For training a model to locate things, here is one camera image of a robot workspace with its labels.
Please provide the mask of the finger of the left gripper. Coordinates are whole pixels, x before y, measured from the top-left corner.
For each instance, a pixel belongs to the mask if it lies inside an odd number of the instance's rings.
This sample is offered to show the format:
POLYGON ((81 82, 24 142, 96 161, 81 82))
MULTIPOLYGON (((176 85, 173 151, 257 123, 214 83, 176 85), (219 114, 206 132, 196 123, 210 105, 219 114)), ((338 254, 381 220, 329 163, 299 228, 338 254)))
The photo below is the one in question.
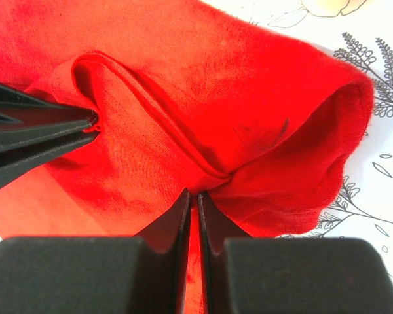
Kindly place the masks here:
POLYGON ((95 140, 96 120, 0 122, 0 189, 28 171, 95 140))
POLYGON ((44 101, 0 83, 0 128, 32 128, 79 123, 87 129, 98 121, 91 109, 44 101))

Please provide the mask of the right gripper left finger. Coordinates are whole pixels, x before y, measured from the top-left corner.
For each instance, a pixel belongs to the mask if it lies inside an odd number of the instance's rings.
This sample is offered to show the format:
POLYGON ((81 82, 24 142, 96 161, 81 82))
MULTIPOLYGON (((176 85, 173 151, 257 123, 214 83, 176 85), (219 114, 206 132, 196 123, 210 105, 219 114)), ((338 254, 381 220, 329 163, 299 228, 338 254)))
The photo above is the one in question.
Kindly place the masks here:
POLYGON ((132 237, 0 242, 0 313, 181 313, 191 195, 132 237))

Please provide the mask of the red t shirt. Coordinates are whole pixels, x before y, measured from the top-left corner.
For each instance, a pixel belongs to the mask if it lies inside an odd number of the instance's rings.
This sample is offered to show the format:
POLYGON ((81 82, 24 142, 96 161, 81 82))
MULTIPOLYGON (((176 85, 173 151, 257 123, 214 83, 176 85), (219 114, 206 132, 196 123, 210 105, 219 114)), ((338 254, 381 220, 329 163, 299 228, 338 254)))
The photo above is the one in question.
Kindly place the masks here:
POLYGON ((0 1, 0 83, 86 109, 97 138, 0 189, 0 239, 132 236, 183 190, 254 237, 313 229, 372 81, 203 1, 0 1))

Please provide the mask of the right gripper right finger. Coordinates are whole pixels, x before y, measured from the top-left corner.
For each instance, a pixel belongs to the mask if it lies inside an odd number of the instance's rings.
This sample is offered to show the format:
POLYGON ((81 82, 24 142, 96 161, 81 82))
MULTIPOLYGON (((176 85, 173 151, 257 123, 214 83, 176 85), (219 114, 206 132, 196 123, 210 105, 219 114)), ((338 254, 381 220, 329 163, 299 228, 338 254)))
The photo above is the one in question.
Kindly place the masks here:
POLYGON ((361 239, 252 237, 198 195, 205 313, 393 313, 393 284, 361 239))

